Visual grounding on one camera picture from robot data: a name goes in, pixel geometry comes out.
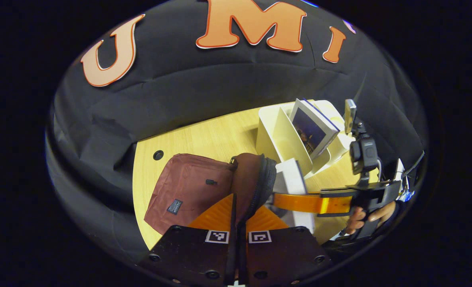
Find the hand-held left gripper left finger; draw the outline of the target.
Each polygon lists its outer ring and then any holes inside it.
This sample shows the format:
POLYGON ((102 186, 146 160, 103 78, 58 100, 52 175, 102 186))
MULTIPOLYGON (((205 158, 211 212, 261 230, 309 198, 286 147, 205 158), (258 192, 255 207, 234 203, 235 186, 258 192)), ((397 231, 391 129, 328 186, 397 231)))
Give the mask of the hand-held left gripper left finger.
POLYGON ((235 278, 237 196, 218 201, 189 226, 172 225, 137 267, 170 287, 226 287, 235 278))

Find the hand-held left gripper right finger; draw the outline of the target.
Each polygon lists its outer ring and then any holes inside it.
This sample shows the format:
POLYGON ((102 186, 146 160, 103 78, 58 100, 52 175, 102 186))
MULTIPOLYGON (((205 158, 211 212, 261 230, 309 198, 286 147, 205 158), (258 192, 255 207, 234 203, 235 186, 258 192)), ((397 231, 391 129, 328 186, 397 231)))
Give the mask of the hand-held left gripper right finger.
POLYGON ((240 229, 239 279, 247 287, 297 287, 333 266, 305 226, 288 226, 261 206, 240 229))

